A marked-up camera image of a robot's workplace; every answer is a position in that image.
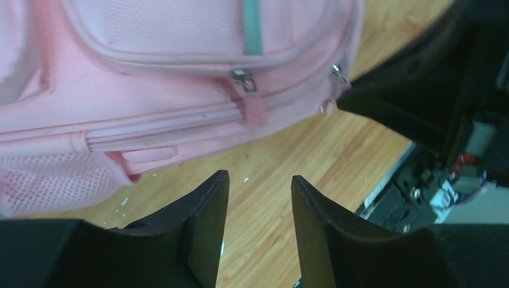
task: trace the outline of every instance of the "bag pocket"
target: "bag pocket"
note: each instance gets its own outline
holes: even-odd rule
[[[0,158],[0,213],[12,217],[96,205],[137,181],[123,170],[101,152]]]
[[[42,63],[36,22],[32,1],[0,1],[0,104],[40,89]]]
[[[217,72],[291,61],[326,33],[336,2],[68,0],[62,6],[79,37],[103,58],[182,73],[186,65]]]

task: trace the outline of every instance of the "wood grain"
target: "wood grain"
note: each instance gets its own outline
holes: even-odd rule
[[[425,29],[450,0],[366,0],[366,22],[352,77],[389,57]],[[407,139],[360,116],[317,115],[272,136],[145,175],[95,207],[26,218],[84,218],[124,227],[182,197],[220,169],[230,200],[217,287],[292,287],[300,277],[290,182],[303,175],[355,210],[408,146]]]

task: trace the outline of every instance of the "pink mesh side pocket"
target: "pink mesh side pocket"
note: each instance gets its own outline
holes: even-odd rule
[[[98,204],[132,181],[104,153],[0,158],[0,213],[60,212]]]

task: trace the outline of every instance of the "pink backpack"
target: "pink backpack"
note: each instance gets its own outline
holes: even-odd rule
[[[363,0],[0,1],[0,213],[92,206],[329,114],[363,20]]]

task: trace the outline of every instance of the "pink zipper pull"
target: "pink zipper pull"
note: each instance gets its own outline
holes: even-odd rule
[[[235,84],[243,88],[242,97],[245,103],[245,118],[250,125],[263,127],[267,125],[267,110],[261,93],[256,87],[253,77],[244,70],[235,70],[231,73]]]

